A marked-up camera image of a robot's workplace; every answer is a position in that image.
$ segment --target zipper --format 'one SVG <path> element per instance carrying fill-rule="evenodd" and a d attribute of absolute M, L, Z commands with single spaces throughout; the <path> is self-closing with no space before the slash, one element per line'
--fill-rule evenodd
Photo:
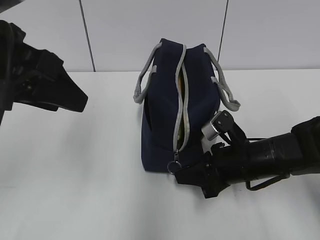
<path fill-rule="evenodd" d="M 178 92 L 178 113 L 175 120 L 174 132 L 173 132 L 173 154 L 174 158 L 173 161 L 170 161 L 167 165 L 168 172 L 174 174 L 170 170 L 171 164 L 176 164 L 181 168 L 181 164 L 179 162 L 179 152 L 181 152 L 187 145 L 189 134 L 190 134 L 190 124 L 189 124 L 189 117 L 188 117 L 188 100 L 189 100 L 189 86 L 188 86 L 188 78 L 187 72 L 185 68 L 185 64 L 183 63 L 185 55 L 186 55 L 187 46 L 183 45 L 182 54 L 180 57 L 180 61 L 177 65 L 176 72 L 175 72 L 175 86 Z M 183 86 L 184 86 L 184 96 L 182 96 L 182 88 L 179 87 L 179 77 L 182 76 L 183 79 Z M 179 132 L 181 127 L 183 127 L 183 142 L 178 141 L 179 139 Z"/>
<path fill-rule="evenodd" d="M 175 125 L 175 130 L 173 135 L 173 152 L 174 152 L 174 162 L 181 166 L 179 162 L 179 152 L 181 152 L 186 147 L 189 140 L 189 135 L 190 135 L 190 123 L 189 123 L 189 116 L 188 116 L 189 85 L 188 85 L 186 67 L 184 63 L 181 65 L 179 76 L 182 78 L 181 86 L 182 85 L 183 86 L 182 87 L 179 86 L 179 78 L 178 78 L 176 86 L 178 91 L 179 109 L 178 109 L 176 125 Z"/>

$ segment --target open zipper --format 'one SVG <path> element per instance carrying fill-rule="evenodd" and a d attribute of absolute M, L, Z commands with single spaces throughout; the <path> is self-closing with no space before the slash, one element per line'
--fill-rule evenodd
<path fill-rule="evenodd" d="M 176 79 L 179 108 L 173 133 L 174 162 L 179 163 L 179 152 L 187 145 L 190 135 L 188 116 L 189 85 L 185 64 L 182 63 Z"/>

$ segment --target black cable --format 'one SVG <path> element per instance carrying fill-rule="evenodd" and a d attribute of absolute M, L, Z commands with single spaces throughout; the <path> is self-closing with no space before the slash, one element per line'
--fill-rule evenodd
<path fill-rule="evenodd" d="M 263 140 L 265 138 L 262 138 L 262 137 L 253 137 L 253 138 L 248 138 L 249 141 L 260 141 L 260 140 Z"/>

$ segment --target bag handle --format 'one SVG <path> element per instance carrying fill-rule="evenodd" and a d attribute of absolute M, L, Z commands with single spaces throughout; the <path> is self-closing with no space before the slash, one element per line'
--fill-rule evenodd
<path fill-rule="evenodd" d="M 219 80 L 217 80 L 214 76 L 211 77 L 211 80 L 213 83 L 217 84 L 218 90 L 220 92 L 220 97 L 221 101 L 224 104 L 224 106 L 229 109 L 230 111 L 236 112 L 239 110 L 241 104 L 237 101 L 234 100 L 234 96 L 226 82 L 224 72 L 222 71 L 222 68 L 218 61 L 215 59 L 213 53 L 206 47 L 203 48 L 203 51 L 207 53 L 211 59 L 212 64 L 216 68 L 218 75 L 219 75 Z"/>
<path fill-rule="evenodd" d="M 151 69 L 151 72 L 149 73 L 149 77 L 148 80 L 146 82 L 145 88 L 143 89 L 143 91 L 141 92 L 141 82 L 142 79 L 144 78 L 146 72 L 148 71 L 148 68 L 150 67 L 155 54 L 156 54 L 156 50 L 159 49 L 162 46 L 162 42 L 158 43 L 152 50 L 148 60 L 145 63 L 144 68 L 142 69 L 139 77 L 138 77 L 138 81 L 136 82 L 136 86 L 135 86 L 135 90 L 134 90 L 134 95 L 133 95 L 133 99 L 134 102 L 137 104 L 142 104 L 142 102 L 144 101 L 146 95 L 147 95 L 147 91 L 150 85 L 150 80 L 151 80 L 151 76 L 153 73 L 157 72 L 157 65 L 154 65 Z"/>

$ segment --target white wall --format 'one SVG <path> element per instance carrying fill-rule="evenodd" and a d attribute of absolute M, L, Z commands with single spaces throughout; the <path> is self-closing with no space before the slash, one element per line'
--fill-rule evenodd
<path fill-rule="evenodd" d="M 26 32 L 25 43 L 57 54 L 67 71 L 93 70 L 78 0 L 26 0 L 0 19 Z"/>
<path fill-rule="evenodd" d="M 229 0 L 224 69 L 320 68 L 320 1 Z"/>
<path fill-rule="evenodd" d="M 140 71 L 160 38 L 218 57 L 227 0 L 82 0 L 97 71 Z M 320 68 L 320 1 L 229 0 L 221 46 L 224 69 Z M 0 13 L 26 42 L 92 71 L 79 0 L 26 0 Z"/>

